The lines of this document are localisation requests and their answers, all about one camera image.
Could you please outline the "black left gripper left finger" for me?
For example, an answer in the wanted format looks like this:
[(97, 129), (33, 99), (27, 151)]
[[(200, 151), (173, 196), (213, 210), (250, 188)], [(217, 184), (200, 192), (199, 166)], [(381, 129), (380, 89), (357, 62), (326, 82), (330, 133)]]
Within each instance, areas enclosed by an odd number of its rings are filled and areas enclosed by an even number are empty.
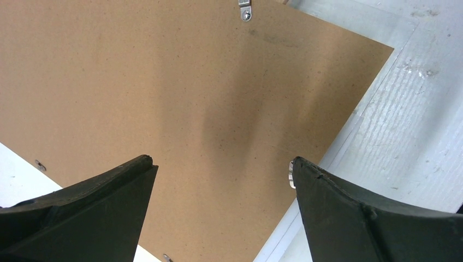
[(133, 261), (158, 166), (138, 156), (1, 209), (1, 261)]

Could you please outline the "white photo paper sheet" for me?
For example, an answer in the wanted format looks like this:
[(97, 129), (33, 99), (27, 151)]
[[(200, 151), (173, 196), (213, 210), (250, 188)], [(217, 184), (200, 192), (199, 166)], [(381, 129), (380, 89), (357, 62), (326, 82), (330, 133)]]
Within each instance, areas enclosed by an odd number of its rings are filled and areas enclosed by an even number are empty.
[(11, 207), (61, 189), (46, 171), (42, 161), (29, 162), (1, 144), (1, 207)]

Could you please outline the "brown frame backing board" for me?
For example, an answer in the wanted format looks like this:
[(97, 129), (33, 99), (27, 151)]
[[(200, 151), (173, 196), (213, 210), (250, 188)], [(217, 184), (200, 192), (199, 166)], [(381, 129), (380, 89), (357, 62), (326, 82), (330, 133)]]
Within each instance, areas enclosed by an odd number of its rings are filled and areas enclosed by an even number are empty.
[(275, 1), (1, 1), (1, 143), (63, 187), (147, 154), (140, 244), (252, 261), (392, 51)]

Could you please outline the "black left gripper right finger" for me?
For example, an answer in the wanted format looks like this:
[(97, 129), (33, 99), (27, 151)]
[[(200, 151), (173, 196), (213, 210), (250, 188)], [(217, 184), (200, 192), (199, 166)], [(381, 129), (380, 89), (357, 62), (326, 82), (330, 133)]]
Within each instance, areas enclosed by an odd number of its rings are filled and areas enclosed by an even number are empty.
[(313, 261), (462, 261), (462, 215), (386, 198), (296, 157), (292, 176)]

